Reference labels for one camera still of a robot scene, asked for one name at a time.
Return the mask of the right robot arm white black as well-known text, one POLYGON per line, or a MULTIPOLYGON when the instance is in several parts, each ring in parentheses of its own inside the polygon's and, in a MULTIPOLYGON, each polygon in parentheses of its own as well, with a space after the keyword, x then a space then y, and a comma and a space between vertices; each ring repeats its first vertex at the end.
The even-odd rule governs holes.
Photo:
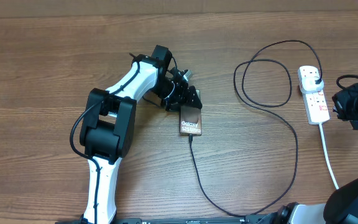
MULTIPOLYGON (((358 133, 358 75, 342 75, 337 78, 336 84, 341 90, 332 97, 333 111, 338 119, 349 122, 352 130, 358 133)), ((358 149, 358 136, 346 134, 338 139, 358 149)), ((290 203, 257 222, 358 224, 358 178, 335 190, 324 203, 290 203)))

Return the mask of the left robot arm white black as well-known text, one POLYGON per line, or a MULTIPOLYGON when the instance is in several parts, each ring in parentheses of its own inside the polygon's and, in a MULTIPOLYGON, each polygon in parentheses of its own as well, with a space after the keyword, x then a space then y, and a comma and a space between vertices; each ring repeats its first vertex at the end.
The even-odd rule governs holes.
POLYGON ((150 56, 133 56, 131 69, 115 85, 90 91, 85 111, 75 121, 69 138, 73 152, 89 164, 88 204, 79 223, 115 222, 119 166, 134 138, 137 103, 148 91, 160 98, 166 111, 203 107, 196 88, 188 83, 190 70, 170 68, 174 61, 168 48, 156 45, 150 56), (84 152, 74 147, 77 128, 84 152))

